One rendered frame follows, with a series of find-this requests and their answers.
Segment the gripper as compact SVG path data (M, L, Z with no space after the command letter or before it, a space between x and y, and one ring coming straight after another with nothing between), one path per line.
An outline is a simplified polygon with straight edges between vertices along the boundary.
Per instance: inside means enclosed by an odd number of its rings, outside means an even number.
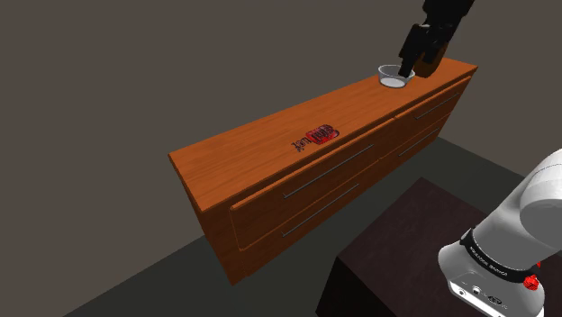
M410 29L398 57L402 59L398 75L408 77L414 70L417 77L430 77L439 67L461 20L468 14L475 0L424 0L426 13L423 24ZM430 44L443 44L426 57Z

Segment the clear glass bowl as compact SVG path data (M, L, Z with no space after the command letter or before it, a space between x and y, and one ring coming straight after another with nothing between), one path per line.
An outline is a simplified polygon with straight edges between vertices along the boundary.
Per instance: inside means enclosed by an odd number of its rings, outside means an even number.
M401 69L400 65L382 65L378 67L378 78L379 83L383 86L391 88L402 88L405 87L408 82L414 78L415 71L412 70L407 77L403 77L399 74Z

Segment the red and black flat thing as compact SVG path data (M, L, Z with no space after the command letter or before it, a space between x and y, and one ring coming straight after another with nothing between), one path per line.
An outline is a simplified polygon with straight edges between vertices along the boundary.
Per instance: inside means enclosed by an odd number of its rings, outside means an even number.
M301 139L291 143L298 152L304 150L308 144L322 145L330 140L337 138L340 132L329 124L323 124L313 130L308 131Z

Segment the orange wooden chest of drawers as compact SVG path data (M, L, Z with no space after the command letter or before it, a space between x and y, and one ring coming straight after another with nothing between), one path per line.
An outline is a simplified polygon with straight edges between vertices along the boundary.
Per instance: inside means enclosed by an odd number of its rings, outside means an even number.
M444 59L391 88L368 77L172 151L204 236L232 284L253 275L431 144L476 73ZM340 135L298 152L323 124Z

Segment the dark robot stand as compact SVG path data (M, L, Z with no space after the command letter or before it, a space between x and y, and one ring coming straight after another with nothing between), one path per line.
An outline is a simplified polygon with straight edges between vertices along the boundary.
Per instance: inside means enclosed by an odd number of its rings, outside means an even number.
M438 252L485 218L425 178L335 258L318 317L486 317L447 286Z

